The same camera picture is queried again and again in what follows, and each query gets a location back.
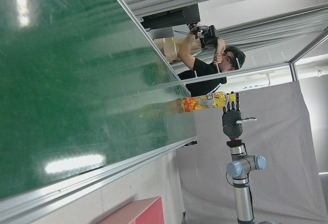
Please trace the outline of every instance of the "man's hand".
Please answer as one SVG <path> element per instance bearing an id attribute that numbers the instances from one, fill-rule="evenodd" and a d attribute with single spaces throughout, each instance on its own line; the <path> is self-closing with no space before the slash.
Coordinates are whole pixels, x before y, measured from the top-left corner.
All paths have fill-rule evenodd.
<path id="1" fill-rule="evenodd" d="M 213 57 L 213 64 L 215 66 L 218 65 L 220 62 L 222 62 L 221 54 L 225 48 L 226 48 L 226 43 L 224 42 L 224 40 L 222 38 L 219 38 L 217 40 L 217 46 L 216 46 L 214 57 Z"/>

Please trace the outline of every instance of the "black t-shirt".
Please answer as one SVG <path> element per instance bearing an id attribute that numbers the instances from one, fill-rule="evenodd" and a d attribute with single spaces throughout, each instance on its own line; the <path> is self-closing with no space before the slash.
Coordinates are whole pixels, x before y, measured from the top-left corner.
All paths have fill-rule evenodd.
<path id="1" fill-rule="evenodd" d="M 213 65 L 213 63 L 204 63 L 199 59 L 195 59 L 194 68 L 193 70 L 183 71 L 178 74 L 180 79 L 190 79 L 195 77 L 195 72 L 197 76 L 205 76 L 210 74 L 217 74 L 217 68 Z M 217 78 L 217 79 L 210 79 L 205 80 L 203 82 L 195 82 L 186 84 L 186 88 L 190 91 L 192 97 L 206 95 L 210 91 L 212 91 L 218 84 L 225 84 L 227 83 L 227 78 Z"/>

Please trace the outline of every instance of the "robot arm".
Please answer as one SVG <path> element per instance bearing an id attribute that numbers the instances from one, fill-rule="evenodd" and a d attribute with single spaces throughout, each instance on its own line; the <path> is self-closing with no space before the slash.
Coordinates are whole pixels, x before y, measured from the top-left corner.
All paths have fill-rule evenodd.
<path id="1" fill-rule="evenodd" d="M 223 132 L 229 137 L 227 145 L 230 147 L 232 162 L 227 165 L 227 173 L 232 177 L 237 220 L 239 224 L 254 224 L 253 203 L 248 175 L 253 170 L 265 169 L 267 163 L 260 155 L 247 155 L 244 143 L 239 139 L 242 134 L 242 124 L 256 118 L 241 118 L 239 109 L 239 93 L 232 92 L 227 107 L 223 107 Z"/>

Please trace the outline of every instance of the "black cable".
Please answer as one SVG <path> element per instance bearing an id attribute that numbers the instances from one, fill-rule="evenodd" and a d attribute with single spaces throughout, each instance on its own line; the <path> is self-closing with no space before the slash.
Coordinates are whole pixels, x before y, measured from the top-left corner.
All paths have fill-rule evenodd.
<path id="1" fill-rule="evenodd" d="M 225 173 L 225 178 L 227 179 L 227 182 L 228 182 L 230 185 L 234 186 L 233 184 L 231 184 L 231 183 L 228 181 L 228 172 Z"/>
<path id="2" fill-rule="evenodd" d="M 246 150 L 246 145 L 245 145 L 245 143 L 241 143 L 241 144 L 244 146 L 244 149 L 245 149 L 245 153 L 246 153 L 246 155 L 248 155 L 247 150 Z"/>
<path id="3" fill-rule="evenodd" d="M 185 35 L 188 35 L 188 34 L 189 34 L 189 33 L 187 33 L 187 32 L 181 32 L 181 31 L 176 31 L 176 30 L 173 30 L 173 32 L 181 33 L 181 34 L 185 34 Z"/>
<path id="4" fill-rule="evenodd" d="M 250 182 L 250 179 L 249 179 L 249 173 L 247 174 L 247 180 L 248 180 L 248 182 Z M 251 191 L 251 187 L 250 187 L 250 185 L 248 186 L 248 190 L 249 190 L 249 192 L 250 192 L 250 199 L 251 199 L 252 214 L 253 214 L 253 217 L 254 217 L 254 209 L 253 209 L 253 195 L 252 195 L 252 191 Z"/>
<path id="5" fill-rule="evenodd" d="M 188 27 L 190 31 L 193 31 L 195 28 L 197 28 L 198 25 L 197 24 L 194 24 L 192 25 L 191 27 Z"/>

